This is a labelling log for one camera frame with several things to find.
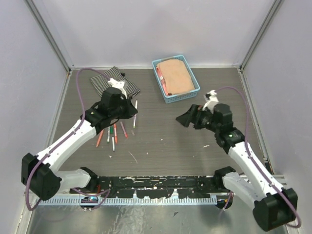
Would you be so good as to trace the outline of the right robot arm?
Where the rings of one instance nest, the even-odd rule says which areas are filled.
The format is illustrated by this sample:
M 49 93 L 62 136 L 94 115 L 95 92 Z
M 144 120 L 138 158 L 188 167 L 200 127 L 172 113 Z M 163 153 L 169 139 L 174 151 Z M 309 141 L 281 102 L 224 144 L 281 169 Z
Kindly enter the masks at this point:
M 216 170 L 214 186 L 219 192 L 236 194 L 252 210 L 255 221 L 264 231 L 287 225 L 298 219 L 297 193 L 286 189 L 252 151 L 246 136 L 234 126 L 233 114 L 227 104 L 214 107 L 193 104 L 176 117 L 183 127 L 207 129 L 214 133 L 220 148 L 232 158 L 247 176 L 247 181 L 230 166 Z

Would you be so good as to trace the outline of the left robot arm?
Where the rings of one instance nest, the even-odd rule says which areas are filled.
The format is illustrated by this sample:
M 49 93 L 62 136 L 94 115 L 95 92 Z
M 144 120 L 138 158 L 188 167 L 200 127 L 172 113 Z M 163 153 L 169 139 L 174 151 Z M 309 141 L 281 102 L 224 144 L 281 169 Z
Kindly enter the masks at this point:
M 84 143 L 120 119 L 130 119 L 137 109 L 123 88 L 106 89 L 101 100 L 87 109 L 75 125 L 56 142 L 32 155 L 26 154 L 21 163 L 21 181 L 26 192 L 41 200 L 49 200 L 58 191 L 82 188 L 93 193 L 98 176 L 86 167 L 75 171 L 60 171 L 62 164 Z

